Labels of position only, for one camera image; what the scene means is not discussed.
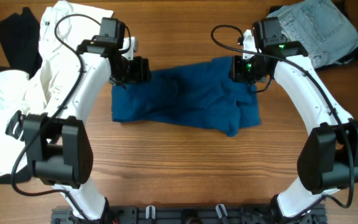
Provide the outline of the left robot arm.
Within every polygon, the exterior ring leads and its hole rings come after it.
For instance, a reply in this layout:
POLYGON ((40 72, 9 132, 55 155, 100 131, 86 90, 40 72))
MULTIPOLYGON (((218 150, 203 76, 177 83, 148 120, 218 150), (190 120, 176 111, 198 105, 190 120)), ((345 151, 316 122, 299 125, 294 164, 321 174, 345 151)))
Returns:
POLYGON ((98 25, 99 34, 72 50, 80 64, 79 74, 64 99, 58 101, 56 112, 25 117, 25 146, 18 157, 27 158, 32 177, 52 187, 35 196, 60 193, 68 201, 71 208, 67 223, 118 223, 107 198, 90 177, 93 152, 85 121, 106 82, 125 88, 151 79, 146 58, 126 55, 135 51, 133 40, 124 47, 124 36, 130 33, 128 26, 108 17, 98 25))

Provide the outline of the blue polo shirt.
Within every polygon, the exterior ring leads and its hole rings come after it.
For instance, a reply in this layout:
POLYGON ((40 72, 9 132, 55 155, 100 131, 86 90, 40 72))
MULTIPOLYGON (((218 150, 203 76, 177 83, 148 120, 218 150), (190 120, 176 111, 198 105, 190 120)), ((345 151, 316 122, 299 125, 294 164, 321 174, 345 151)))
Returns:
POLYGON ((229 137, 260 125, 259 105, 249 85, 229 78, 232 57, 152 72, 145 83, 112 88, 112 120, 151 120, 204 129, 229 137))

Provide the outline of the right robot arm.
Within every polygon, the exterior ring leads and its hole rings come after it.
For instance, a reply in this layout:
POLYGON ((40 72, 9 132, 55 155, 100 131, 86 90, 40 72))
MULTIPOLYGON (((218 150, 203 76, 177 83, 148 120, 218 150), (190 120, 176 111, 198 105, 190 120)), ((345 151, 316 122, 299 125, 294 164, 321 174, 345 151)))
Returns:
POLYGON ((281 33, 276 17, 259 20, 239 38, 229 78, 255 83, 275 80, 298 110, 308 139, 297 160, 298 177, 272 200, 272 220, 296 222, 322 200, 358 183, 358 120, 334 99, 315 72, 306 49, 281 33))

